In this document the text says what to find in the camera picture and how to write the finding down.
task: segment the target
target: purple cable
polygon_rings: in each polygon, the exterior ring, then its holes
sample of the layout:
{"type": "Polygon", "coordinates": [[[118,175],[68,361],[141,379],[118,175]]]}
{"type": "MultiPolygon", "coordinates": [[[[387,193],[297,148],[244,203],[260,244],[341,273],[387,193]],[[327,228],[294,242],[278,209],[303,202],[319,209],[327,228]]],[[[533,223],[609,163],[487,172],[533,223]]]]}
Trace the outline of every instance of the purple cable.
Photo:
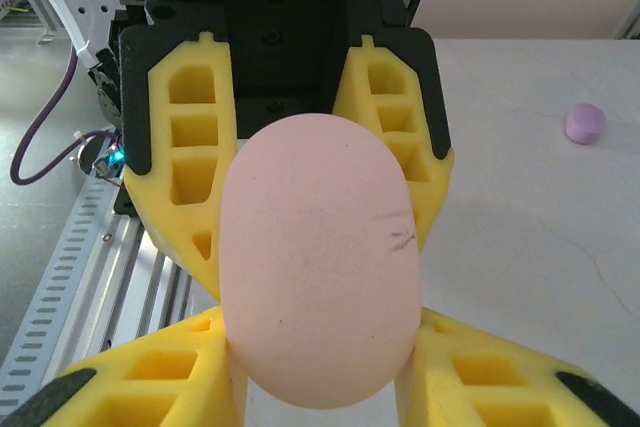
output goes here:
{"type": "MultiPolygon", "coordinates": [[[[16,149],[16,153],[13,156],[13,160],[11,162],[11,181],[17,185],[29,185],[37,182],[42,177],[47,175],[49,172],[53,170],[53,168],[62,162],[71,152],[80,147],[83,143],[83,139],[78,139],[65,148],[62,152],[60,152],[48,165],[46,165],[40,172],[32,175],[31,177],[27,177],[26,179],[20,178],[20,166],[22,165],[22,161],[24,160],[24,156],[29,148],[29,144],[35,137],[38,129],[42,126],[49,114],[53,111],[53,109],[58,105],[60,99],[64,96],[69,85],[71,85],[71,80],[73,79],[73,75],[75,74],[76,67],[78,65],[78,56],[76,54],[75,49],[71,48],[71,54],[69,56],[69,64],[67,65],[67,71],[60,82],[60,85],[56,88],[55,92],[51,96],[51,98],[44,105],[42,110],[36,115],[36,118],[33,119],[31,125],[20,140],[18,144],[18,148],[16,149]]],[[[92,137],[109,137],[114,140],[117,139],[117,136],[112,132],[106,132],[104,130],[93,130],[83,135],[85,139],[89,139],[92,137]]]]}

